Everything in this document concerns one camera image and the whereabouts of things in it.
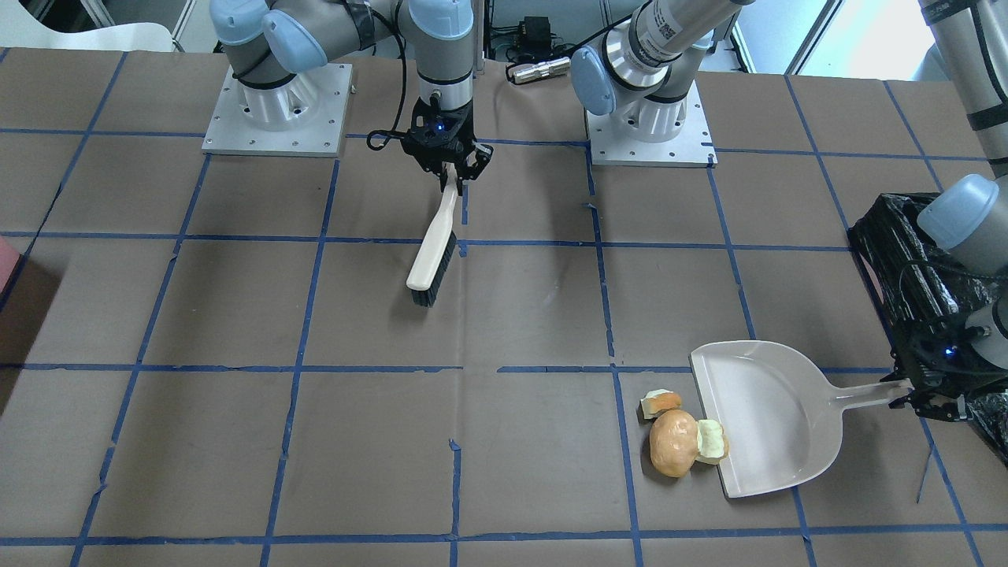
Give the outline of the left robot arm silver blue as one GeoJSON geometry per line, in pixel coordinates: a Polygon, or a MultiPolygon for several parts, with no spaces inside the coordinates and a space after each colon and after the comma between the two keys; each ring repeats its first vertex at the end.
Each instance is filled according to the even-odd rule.
{"type": "Polygon", "coordinates": [[[946,80],[703,72],[749,1],[648,1],[570,55],[615,369],[676,369],[763,339],[910,380],[904,406],[975,420],[1006,388],[965,317],[1006,288],[917,225],[962,177],[1006,177],[1006,3],[928,1],[946,80]]]}

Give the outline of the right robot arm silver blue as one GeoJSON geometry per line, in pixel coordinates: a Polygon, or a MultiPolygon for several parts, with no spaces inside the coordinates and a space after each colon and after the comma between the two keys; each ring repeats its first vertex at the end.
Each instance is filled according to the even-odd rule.
{"type": "Polygon", "coordinates": [[[323,112],[321,71],[393,39],[413,48],[418,97],[408,125],[375,130],[400,142],[442,186],[478,179],[493,148],[474,132],[475,11],[469,1],[213,1],[213,31],[248,132],[301,132],[323,112]]]}

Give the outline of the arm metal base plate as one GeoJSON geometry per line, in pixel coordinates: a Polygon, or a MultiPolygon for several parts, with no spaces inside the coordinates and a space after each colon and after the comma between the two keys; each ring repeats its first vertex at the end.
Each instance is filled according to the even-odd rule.
{"type": "Polygon", "coordinates": [[[641,99],[612,114],[584,111],[595,165],[713,168],[719,162],[696,82],[673,103],[641,99]]]}
{"type": "Polygon", "coordinates": [[[353,65],[331,62],[269,90],[226,76],[206,126],[206,154],[339,158],[353,65]]]}

